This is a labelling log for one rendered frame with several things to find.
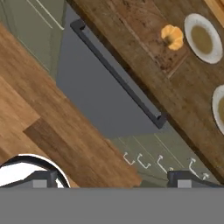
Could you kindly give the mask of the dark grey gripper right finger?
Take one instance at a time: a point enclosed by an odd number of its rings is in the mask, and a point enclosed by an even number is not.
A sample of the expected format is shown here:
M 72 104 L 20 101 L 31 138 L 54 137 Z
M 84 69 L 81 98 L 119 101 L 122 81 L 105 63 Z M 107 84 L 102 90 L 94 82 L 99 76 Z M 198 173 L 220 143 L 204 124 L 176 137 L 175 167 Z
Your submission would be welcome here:
M 224 188 L 224 185 L 198 178 L 190 171 L 168 171 L 167 186 L 172 188 Z

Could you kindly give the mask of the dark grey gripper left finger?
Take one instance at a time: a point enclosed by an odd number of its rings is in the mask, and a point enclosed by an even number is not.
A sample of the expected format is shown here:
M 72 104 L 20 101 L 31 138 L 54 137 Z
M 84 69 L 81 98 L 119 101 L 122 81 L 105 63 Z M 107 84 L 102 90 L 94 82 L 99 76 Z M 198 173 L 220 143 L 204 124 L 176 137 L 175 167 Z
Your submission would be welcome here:
M 4 188 L 57 188 L 55 171 L 34 171 L 23 180 L 4 185 Z

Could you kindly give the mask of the golden croissant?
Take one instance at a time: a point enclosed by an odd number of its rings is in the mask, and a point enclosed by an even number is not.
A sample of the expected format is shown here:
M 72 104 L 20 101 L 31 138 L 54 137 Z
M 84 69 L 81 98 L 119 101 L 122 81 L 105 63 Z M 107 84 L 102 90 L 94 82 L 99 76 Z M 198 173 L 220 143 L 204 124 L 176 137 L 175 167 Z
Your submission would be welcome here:
M 184 34 L 180 28 L 171 24 L 166 25 L 161 30 L 161 38 L 168 45 L 168 48 L 177 51 L 184 44 Z

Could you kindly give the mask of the brown wooden cutting board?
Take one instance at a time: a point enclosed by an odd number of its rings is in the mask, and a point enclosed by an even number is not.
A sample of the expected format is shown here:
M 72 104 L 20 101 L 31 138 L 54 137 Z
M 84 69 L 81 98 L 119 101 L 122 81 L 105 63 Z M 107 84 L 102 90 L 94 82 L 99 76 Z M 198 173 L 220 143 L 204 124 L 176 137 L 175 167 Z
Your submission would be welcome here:
M 112 0 L 119 18 L 160 70 L 170 78 L 188 56 L 185 44 L 170 50 L 161 38 L 161 30 L 169 25 L 153 0 Z

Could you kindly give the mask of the green cupboard door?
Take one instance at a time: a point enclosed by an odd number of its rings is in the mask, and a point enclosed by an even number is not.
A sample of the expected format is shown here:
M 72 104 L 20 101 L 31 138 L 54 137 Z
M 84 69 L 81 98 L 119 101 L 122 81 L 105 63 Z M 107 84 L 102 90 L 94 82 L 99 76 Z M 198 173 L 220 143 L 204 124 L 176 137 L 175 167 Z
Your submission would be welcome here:
M 143 154 L 143 161 L 150 163 L 150 171 L 162 179 L 166 178 L 166 174 L 157 165 L 158 156 L 164 158 L 161 164 L 168 169 L 172 167 L 174 170 L 182 170 L 184 166 L 177 158 L 165 147 L 165 145 L 155 135 L 134 136 L 136 148 Z
M 0 21 L 55 80 L 66 0 L 0 0 Z
M 164 146 L 177 158 L 177 160 L 184 166 L 183 169 L 189 170 L 188 165 L 190 158 L 195 158 L 196 163 L 193 169 L 200 175 L 203 180 L 208 180 L 215 184 L 219 184 L 216 177 L 203 164 L 199 157 L 193 152 L 183 138 L 176 132 L 161 132 L 155 135 Z
M 115 148 L 117 148 L 117 150 L 121 154 L 120 158 L 124 163 L 125 170 L 128 172 L 128 174 L 134 175 L 134 187 L 157 188 L 165 186 L 165 178 L 155 176 L 151 172 L 151 168 L 145 170 L 137 162 L 137 156 L 141 152 L 136 148 L 134 139 L 131 136 L 116 137 L 109 139 L 109 141 Z

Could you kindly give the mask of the white round thing black rim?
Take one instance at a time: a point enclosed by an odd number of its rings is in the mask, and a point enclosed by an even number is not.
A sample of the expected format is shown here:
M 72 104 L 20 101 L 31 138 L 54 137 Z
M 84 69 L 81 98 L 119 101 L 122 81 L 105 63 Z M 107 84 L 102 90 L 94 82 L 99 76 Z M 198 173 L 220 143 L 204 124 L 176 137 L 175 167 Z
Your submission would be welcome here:
M 18 154 L 0 164 L 0 188 L 12 182 L 23 180 L 35 171 L 57 173 L 57 188 L 70 188 L 69 180 L 61 168 L 52 160 L 36 154 Z

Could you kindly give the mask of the white plate with olive centre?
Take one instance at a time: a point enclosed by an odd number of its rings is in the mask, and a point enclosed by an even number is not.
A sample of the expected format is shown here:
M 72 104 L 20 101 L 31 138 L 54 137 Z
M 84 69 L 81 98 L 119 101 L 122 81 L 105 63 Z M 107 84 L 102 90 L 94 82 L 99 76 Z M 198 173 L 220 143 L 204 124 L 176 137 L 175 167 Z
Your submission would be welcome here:
M 224 135 L 224 85 L 218 86 L 213 92 L 212 111 L 216 125 Z
M 223 46 L 213 24 L 198 13 L 189 14 L 184 21 L 185 38 L 194 54 L 208 64 L 217 64 L 223 57 Z

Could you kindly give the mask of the grey dishwasher door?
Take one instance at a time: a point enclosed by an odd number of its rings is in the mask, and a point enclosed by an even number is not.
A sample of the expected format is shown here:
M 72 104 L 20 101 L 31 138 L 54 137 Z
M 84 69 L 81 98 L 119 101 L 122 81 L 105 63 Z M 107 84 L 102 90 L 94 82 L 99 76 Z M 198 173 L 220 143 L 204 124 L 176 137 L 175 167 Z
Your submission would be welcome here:
M 75 33 L 71 24 L 79 19 L 67 6 L 56 79 L 59 89 L 106 138 L 167 131 L 169 123 L 154 123 Z

